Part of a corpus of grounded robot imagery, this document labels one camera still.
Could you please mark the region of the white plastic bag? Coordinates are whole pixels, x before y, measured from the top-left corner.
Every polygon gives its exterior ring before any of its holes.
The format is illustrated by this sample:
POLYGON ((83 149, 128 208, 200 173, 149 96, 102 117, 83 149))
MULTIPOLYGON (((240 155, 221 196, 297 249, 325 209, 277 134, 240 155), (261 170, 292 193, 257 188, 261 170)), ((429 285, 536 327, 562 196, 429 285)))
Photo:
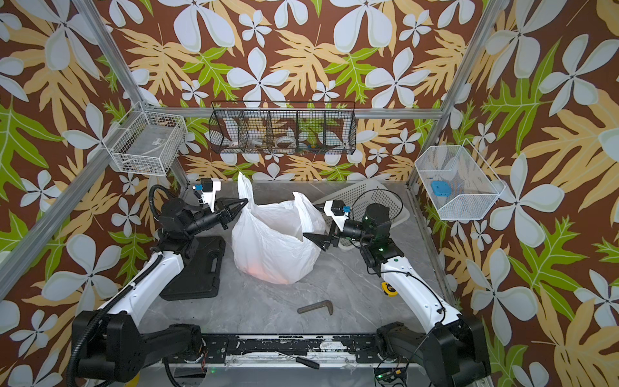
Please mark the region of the white plastic bag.
POLYGON ((276 285, 291 285, 309 274, 320 248, 304 234, 326 230, 326 222, 304 193, 281 203, 257 205, 250 180, 240 174, 240 198, 248 200, 231 233, 237 269, 276 285))

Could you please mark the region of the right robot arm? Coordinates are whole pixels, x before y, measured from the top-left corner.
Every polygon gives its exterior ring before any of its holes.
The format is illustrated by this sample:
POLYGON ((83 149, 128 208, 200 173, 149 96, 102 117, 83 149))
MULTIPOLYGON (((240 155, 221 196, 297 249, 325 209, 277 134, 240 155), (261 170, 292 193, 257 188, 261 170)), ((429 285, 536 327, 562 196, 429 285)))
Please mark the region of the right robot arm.
POLYGON ((485 331, 479 319, 461 314, 419 277, 390 236, 390 209, 367 206, 360 219, 341 200, 318 204, 331 219, 326 234, 304 237, 323 251, 340 240, 355 241, 367 269, 380 277, 406 303, 422 326, 416 333, 401 322, 377 329, 377 351, 383 359, 416 363, 433 386, 468 386, 491 373, 485 331))

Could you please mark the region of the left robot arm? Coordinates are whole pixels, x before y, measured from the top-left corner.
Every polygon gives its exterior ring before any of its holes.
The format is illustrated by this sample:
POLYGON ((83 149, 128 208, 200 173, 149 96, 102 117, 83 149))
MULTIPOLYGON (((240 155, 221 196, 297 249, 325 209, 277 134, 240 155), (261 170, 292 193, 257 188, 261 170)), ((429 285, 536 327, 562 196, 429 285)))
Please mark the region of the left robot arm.
POLYGON ((66 383, 96 380, 100 386, 130 382, 140 370, 170 358, 195 360, 203 355, 200 327, 177 323, 143 334, 138 326, 161 293, 174 300, 204 298, 219 290, 221 269, 200 274, 196 264, 211 267, 225 253, 220 236, 202 236, 213 227, 227 229, 248 204, 246 198, 221 198, 217 179, 193 185, 198 204, 192 206, 162 185, 148 192, 153 218, 160 223, 159 241, 138 274, 96 311, 82 311, 73 321, 66 383))

